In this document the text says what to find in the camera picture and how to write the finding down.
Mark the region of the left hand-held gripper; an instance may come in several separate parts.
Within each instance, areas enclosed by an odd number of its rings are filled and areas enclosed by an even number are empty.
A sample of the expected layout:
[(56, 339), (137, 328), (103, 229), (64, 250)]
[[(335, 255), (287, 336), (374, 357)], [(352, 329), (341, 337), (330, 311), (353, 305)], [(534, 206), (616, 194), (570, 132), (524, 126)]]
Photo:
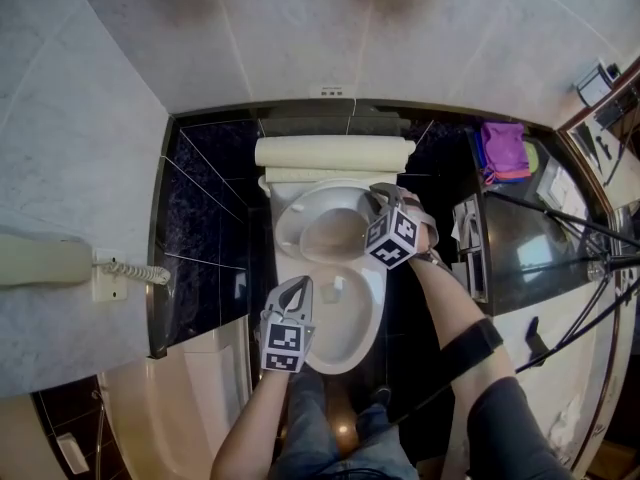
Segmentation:
[(262, 370), (298, 373), (315, 334), (312, 321), (313, 281), (309, 276), (290, 278), (273, 288), (259, 326)]

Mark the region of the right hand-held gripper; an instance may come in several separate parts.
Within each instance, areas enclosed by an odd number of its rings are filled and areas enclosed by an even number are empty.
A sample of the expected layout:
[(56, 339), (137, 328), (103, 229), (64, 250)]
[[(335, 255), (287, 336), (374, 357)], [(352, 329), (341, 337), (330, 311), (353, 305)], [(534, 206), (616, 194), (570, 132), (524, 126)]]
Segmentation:
[[(418, 225), (398, 207), (404, 199), (395, 184), (380, 183), (379, 190), (370, 187), (367, 203), (374, 222), (367, 229), (364, 251), (388, 270), (394, 269), (417, 253)], [(387, 205), (394, 207), (385, 210)]]

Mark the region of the person's right hand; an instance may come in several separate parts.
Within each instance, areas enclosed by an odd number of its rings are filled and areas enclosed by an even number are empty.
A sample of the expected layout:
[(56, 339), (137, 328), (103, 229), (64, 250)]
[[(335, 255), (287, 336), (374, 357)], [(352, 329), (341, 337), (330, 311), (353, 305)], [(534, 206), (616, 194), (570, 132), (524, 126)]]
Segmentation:
[(439, 242), (436, 221), (425, 211), (416, 194), (404, 188), (400, 188), (400, 194), (406, 213), (418, 224), (417, 252), (426, 253)]

